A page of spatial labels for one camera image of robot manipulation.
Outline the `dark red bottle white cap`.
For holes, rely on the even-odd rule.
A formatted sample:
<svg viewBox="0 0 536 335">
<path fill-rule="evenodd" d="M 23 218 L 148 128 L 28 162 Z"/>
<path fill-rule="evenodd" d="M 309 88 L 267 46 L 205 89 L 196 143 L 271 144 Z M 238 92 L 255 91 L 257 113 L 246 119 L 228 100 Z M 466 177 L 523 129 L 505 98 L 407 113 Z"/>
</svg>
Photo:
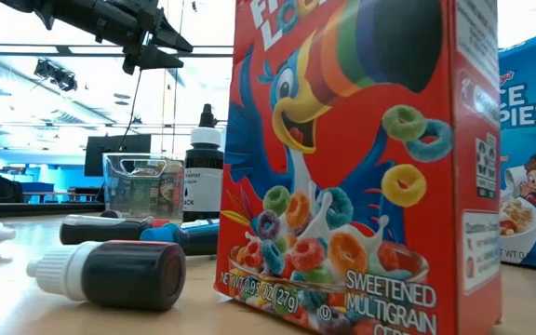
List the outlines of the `dark red bottle white cap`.
<svg viewBox="0 0 536 335">
<path fill-rule="evenodd" d="M 44 292 L 76 302 L 165 312 L 181 295 L 186 262 L 175 243 L 87 241 L 49 250 L 26 273 Z"/>
</svg>

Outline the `black dropper bottle white label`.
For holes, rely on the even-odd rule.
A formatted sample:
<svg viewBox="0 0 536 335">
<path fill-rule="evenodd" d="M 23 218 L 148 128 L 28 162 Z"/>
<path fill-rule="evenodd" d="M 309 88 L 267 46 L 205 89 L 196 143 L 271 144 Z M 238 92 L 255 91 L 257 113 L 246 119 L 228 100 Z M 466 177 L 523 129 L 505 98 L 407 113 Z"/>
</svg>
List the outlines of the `black dropper bottle white label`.
<svg viewBox="0 0 536 335">
<path fill-rule="evenodd" d="M 221 132 L 216 129 L 212 106 L 206 103 L 198 127 L 190 136 L 191 148 L 185 153 L 183 220 L 218 219 L 224 154 Z"/>
</svg>

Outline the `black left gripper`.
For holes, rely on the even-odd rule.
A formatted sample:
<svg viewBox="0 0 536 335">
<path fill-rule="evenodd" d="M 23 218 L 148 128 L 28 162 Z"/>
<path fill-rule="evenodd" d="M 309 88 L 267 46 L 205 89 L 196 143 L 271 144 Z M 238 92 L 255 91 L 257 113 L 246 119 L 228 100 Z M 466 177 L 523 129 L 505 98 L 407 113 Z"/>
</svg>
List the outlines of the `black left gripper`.
<svg viewBox="0 0 536 335">
<path fill-rule="evenodd" d="M 154 45 L 182 52 L 194 47 L 165 19 L 158 0 L 0 0 L 22 13 L 34 13 L 51 31 L 56 20 L 123 47 L 122 69 L 126 74 L 141 70 L 182 68 L 183 62 L 156 46 L 140 46 L 147 34 Z"/>
</svg>

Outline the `red Froot Loops cereal box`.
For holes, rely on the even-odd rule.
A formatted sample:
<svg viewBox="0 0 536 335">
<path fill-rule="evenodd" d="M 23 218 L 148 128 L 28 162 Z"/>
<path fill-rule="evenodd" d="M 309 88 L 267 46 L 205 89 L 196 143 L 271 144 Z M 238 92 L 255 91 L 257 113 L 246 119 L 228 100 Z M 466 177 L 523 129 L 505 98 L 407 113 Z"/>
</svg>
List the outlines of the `red Froot Loops cereal box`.
<svg viewBox="0 0 536 335">
<path fill-rule="evenodd" d="M 497 14 L 235 0 L 215 289 L 322 335 L 490 335 Z"/>
</svg>

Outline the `black ceiling mounted device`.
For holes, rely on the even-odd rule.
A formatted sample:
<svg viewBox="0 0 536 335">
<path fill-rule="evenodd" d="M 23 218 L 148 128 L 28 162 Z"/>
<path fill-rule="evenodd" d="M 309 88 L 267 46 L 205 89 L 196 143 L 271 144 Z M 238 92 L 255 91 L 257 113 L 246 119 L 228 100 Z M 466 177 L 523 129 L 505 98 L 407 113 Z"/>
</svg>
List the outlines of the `black ceiling mounted device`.
<svg viewBox="0 0 536 335">
<path fill-rule="evenodd" d="M 77 90 L 78 88 L 74 72 L 66 70 L 48 59 L 39 59 L 35 65 L 33 74 L 44 81 L 56 85 L 64 92 Z"/>
</svg>

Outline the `black monitor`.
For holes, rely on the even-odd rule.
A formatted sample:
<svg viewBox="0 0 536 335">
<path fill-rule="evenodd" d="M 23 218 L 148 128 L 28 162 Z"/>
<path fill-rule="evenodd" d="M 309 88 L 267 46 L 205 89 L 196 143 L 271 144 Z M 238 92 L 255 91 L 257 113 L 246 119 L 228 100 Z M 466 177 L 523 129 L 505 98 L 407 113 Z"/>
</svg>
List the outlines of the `black monitor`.
<svg viewBox="0 0 536 335">
<path fill-rule="evenodd" d="M 107 153 L 146 154 L 151 150 L 152 136 L 149 134 L 88 137 L 84 175 L 103 175 L 103 155 Z"/>
</svg>

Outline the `blue food colouring tube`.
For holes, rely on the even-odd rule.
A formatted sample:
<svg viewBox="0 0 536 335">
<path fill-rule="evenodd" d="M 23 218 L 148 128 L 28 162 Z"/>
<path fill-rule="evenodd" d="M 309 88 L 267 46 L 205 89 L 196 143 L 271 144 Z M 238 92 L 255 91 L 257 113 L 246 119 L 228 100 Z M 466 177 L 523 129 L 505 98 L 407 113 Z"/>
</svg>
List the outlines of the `blue food colouring tube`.
<svg viewBox="0 0 536 335">
<path fill-rule="evenodd" d="M 216 255 L 218 233 L 219 224 L 182 229 L 180 224 L 166 223 L 145 229 L 140 240 L 178 244 L 186 256 Z"/>
</svg>

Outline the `blue Rice Krispies cereal box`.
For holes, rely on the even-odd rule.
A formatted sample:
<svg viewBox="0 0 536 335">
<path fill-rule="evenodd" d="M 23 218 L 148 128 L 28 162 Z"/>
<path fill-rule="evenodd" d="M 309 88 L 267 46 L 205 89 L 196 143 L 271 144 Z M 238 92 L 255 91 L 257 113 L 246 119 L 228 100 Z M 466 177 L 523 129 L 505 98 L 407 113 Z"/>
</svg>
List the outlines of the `blue Rice Krispies cereal box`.
<svg viewBox="0 0 536 335">
<path fill-rule="evenodd" d="M 536 267 L 536 36 L 500 52 L 501 257 Z"/>
</svg>

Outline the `clear plastic bin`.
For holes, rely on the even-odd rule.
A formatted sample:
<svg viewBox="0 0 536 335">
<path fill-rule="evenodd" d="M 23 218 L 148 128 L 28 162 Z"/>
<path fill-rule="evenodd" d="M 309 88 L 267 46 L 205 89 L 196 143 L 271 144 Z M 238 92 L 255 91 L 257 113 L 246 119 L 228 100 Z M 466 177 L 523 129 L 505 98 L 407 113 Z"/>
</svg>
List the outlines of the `clear plastic bin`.
<svg viewBox="0 0 536 335">
<path fill-rule="evenodd" d="M 178 157 L 164 154 L 105 154 L 103 156 L 103 178 L 105 206 L 108 209 L 117 210 L 124 217 L 144 218 L 152 216 L 159 219 L 158 203 L 152 215 L 136 216 L 129 210 L 130 181 L 134 179 L 155 179 L 160 182 L 160 175 L 167 161 L 180 160 Z"/>
</svg>

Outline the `black tube red cap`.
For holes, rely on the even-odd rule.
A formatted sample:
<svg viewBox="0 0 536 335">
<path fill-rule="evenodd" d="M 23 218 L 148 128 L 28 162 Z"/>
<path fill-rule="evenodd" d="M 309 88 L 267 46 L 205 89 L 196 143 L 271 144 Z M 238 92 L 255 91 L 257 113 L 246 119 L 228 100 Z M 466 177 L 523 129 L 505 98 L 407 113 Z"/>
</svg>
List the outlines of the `black tube red cap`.
<svg viewBox="0 0 536 335">
<path fill-rule="evenodd" d="M 134 221 L 124 218 L 107 218 L 69 215 L 60 226 L 59 238 L 63 245 L 79 245 L 87 241 L 139 240 L 149 228 L 161 227 L 169 220 L 145 218 Z"/>
</svg>

